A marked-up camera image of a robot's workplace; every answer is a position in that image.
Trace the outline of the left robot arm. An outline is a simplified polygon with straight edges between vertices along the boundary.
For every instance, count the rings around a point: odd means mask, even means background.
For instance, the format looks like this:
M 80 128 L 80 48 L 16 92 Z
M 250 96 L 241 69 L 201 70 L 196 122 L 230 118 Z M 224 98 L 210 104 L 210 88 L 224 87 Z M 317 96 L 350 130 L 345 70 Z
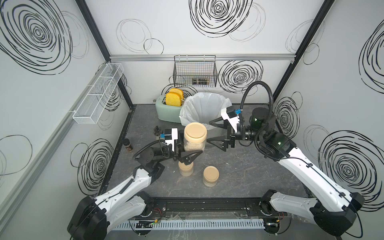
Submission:
M 139 166 L 133 174 L 106 193 L 80 200 L 67 231 L 71 240 L 103 240 L 116 226 L 138 215 L 151 213 L 152 198 L 143 190 L 163 173 L 163 161 L 172 159 L 190 165 L 202 150 L 185 151 L 178 141 L 153 141 L 137 151 Z

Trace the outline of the beige jar lid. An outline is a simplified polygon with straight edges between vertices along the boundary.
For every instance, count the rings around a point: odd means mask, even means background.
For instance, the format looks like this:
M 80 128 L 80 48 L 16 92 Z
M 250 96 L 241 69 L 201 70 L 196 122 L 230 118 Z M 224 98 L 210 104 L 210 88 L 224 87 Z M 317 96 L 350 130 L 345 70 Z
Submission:
M 199 144 L 207 139 L 207 128 L 201 123 L 190 123 L 184 129 L 185 139 L 193 144 Z

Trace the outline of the glass rice jar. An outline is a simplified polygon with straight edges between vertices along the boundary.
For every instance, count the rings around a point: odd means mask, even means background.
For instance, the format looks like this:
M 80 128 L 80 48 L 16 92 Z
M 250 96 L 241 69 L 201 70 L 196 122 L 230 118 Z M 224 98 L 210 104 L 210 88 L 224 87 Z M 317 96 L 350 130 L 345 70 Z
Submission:
M 184 150 L 205 150 L 207 142 L 207 129 L 201 123 L 190 123 L 184 129 Z

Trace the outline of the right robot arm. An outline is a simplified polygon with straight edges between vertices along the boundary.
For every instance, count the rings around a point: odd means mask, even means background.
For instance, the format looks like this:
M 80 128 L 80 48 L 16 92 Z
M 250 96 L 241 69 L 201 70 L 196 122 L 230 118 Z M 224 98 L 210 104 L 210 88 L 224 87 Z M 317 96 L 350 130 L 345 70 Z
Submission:
M 242 111 L 228 107 L 221 110 L 220 117 L 209 122 L 211 126 L 227 130 L 227 134 L 207 141 L 221 142 L 218 147 L 222 151 L 233 148 L 236 141 L 251 141 L 265 158 L 285 167 L 314 194 L 312 198 L 300 198 L 268 190 L 259 202 L 262 214 L 286 212 L 314 222 L 332 236 L 347 233 L 359 217 L 364 197 L 349 192 L 323 173 L 289 137 L 275 130 L 275 120 L 272 110 L 258 107 L 252 111 L 250 124 L 244 126 Z

